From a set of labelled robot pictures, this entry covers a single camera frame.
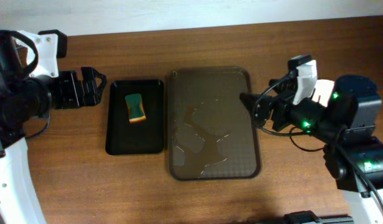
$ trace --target brown liquid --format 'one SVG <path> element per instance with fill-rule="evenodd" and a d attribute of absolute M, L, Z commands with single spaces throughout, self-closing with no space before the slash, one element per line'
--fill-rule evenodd
<path fill-rule="evenodd" d="M 186 125 L 193 127 L 197 136 L 204 140 L 204 146 L 199 152 L 195 153 L 178 142 L 177 147 L 185 153 L 185 165 L 173 167 L 175 173 L 182 174 L 182 177 L 188 178 L 199 178 L 205 167 L 215 165 L 227 159 L 227 157 L 219 153 L 216 143 L 227 137 L 229 132 L 224 135 L 209 133 L 205 128 L 193 121 L 193 114 L 196 110 L 196 108 L 188 108 L 184 122 Z"/>

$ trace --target sponge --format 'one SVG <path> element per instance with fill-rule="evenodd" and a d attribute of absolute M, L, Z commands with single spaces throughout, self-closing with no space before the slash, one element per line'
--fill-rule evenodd
<path fill-rule="evenodd" d="M 140 93 L 125 96 L 125 101 L 127 103 L 130 123 L 146 120 L 142 103 L 142 95 Z"/>

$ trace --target white background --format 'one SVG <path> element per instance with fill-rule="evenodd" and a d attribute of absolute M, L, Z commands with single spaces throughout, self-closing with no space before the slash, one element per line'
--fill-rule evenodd
<path fill-rule="evenodd" d="M 383 15 L 383 0 L 0 0 L 0 29 L 67 35 Z"/>

